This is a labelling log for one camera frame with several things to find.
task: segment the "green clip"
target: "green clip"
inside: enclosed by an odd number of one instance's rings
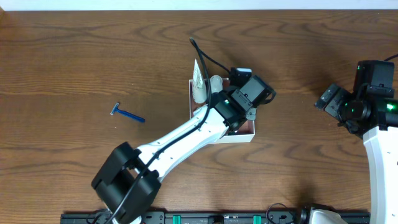
[[[173,215],[173,224],[181,224],[181,216]]]
[[[253,216],[253,224],[261,224],[261,216],[254,215]]]

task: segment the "wooden table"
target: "wooden table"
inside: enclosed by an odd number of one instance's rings
[[[119,144],[188,120],[194,37],[278,95],[251,143],[207,146],[153,204],[170,211],[265,210],[274,202],[370,209],[362,141],[313,104],[352,90],[359,60],[398,51],[397,11],[6,12],[0,26],[1,223],[58,223],[103,204],[91,180]],[[226,74],[208,62],[211,74]],[[394,88],[398,88],[396,75]],[[120,108],[146,119],[121,115]]]

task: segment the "cardboard box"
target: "cardboard box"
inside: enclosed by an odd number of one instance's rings
[[[193,112],[204,105],[198,104],[193,100],[192,96],[192,83],[193,80],[189,80],[188,89],[189,89],[189,117],[192,118]],[[223,89],[229,86],[228,78],[223,78]],[[254,121],[246,121],[238,130],[237,133],[231,136],[224,136],[221,139],[217,140],[215,144],[218,143],[237,143],[237,142],[251,142],[254,135],[256,134],[256,130],[254,129]]]

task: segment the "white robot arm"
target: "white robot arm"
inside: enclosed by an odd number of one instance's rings
[[[161,182],[174,167],[200,148],[237,131],[247,121],[248,111],[275,97],[275,91],[258,76],[251,76],[250,70],[231,72],[247,78],[244,82],[230,79],[230,88],[213,93],[211,103],[197,109],[185,124],[136,149],[126,142],[114,149],[91,183],[113,213],[112,222],[133,222],[149,209]]]
[[[361,61],[353,93],[332,84],[315,103],[363,139],[371,181],[370,224],[398,223],[398,101],[393,99],[393,76],[391,62]],[[310,223],[344,222],[336,213],[312,210]]]

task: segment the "green led light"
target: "green led light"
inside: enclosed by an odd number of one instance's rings
[[[394,105],[391,104],[387,104],[387,109],[392,110],[395,109],[396,107]]]

